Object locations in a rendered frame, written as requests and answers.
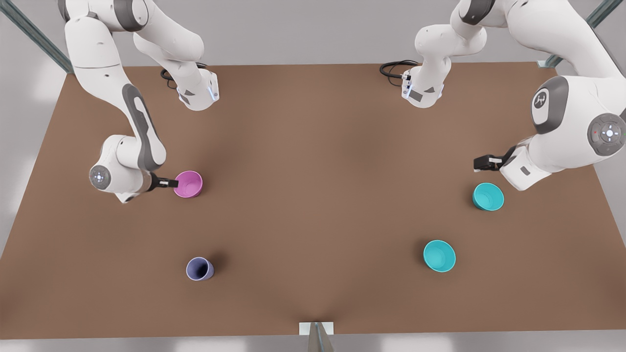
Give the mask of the silver frame post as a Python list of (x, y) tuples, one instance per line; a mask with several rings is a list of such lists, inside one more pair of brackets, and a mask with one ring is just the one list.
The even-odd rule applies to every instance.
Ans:
[(538, 47), (550, 56), (537, 64), (556, 67), (568, 62), (581, 76), (608, 77), (617, 70), (626, 74), (626, 4), (624, 0), (598, 0), (586, 17), (577, 13), (568, 0), (540, 0), (543, 9), (539, 24), (546, 25), (539, 37), (546, 39)]
[(11, 0), (0, 0), (0, 13), (11, 20), (67, 74), (74, 73), (69, 58)]
[(329, 339), (335, 334), (333, 322), (300, 322), (299, 335), (307, 335), (307, 352), (335, 352)]

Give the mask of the teal bowl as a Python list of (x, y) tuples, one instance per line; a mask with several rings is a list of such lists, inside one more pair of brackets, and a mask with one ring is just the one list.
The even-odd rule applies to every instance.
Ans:
[(493, 183), (480, 183), (472, 192), (472, 202), (481, 210), (495, 211), (504, 205), (502, 190)]
[(433, 240), (425, 245), (423, 259), (427, 267), (436, 272), (444, 273), (454, 268), (456, 253), (449, 243)]

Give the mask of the purple-blue cup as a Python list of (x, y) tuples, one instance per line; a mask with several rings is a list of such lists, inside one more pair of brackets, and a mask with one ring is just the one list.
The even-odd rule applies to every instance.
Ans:
[(204, 281), (215, 273), (213, 264), (206, 258), (193, 258), (186, 265), (186, 275), (192, 281)]

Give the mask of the pink bowl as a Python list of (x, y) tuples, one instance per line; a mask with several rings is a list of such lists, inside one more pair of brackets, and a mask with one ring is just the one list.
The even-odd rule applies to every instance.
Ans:
[(195, 198), (201, 194), (203, 180), (199, 173), (194, 170), (186, 170), (176, 178), (178, 187), (174, 188), (175, 194), (181, 198)]

